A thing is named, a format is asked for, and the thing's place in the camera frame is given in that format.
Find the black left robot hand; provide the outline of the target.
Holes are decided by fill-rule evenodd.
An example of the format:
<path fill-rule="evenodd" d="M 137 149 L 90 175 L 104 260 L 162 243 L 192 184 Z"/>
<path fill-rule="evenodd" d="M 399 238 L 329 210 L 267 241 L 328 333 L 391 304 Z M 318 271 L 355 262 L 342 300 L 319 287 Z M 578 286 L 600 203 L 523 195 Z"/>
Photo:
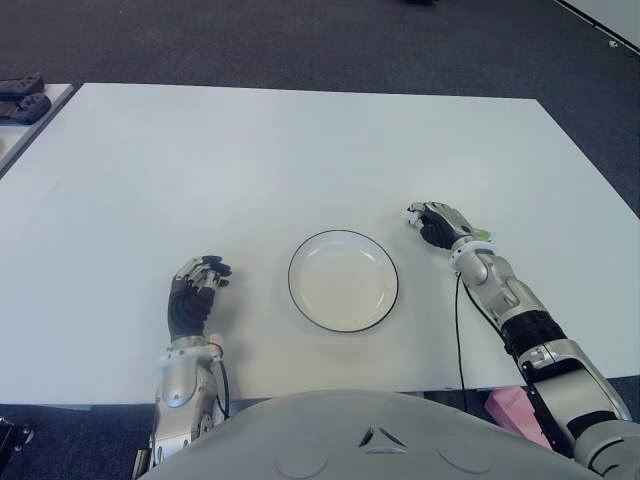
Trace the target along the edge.
<path fill-rule="evenodd" d="M 231 274 L 231 267 L 223 262 L 223 258 L 214 255 L 194 257 L 176 272 L 167 304 L 167 325 L 172 342 L 204 335 L 216 291 L 229 283 Z"/>

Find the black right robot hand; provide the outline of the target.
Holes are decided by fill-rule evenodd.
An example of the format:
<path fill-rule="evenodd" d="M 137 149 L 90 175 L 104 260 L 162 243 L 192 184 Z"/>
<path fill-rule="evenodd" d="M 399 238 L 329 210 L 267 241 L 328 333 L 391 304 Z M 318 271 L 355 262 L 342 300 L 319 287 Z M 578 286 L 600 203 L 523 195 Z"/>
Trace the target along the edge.
<path fill-rule="evenodd" d="M 466 218 L 444 203 L 412 203 L 405 210 L 404 218 L 424 241 L 441 249 L 451 250 L 457 241 L 473 237 L 473 227 Z"/>

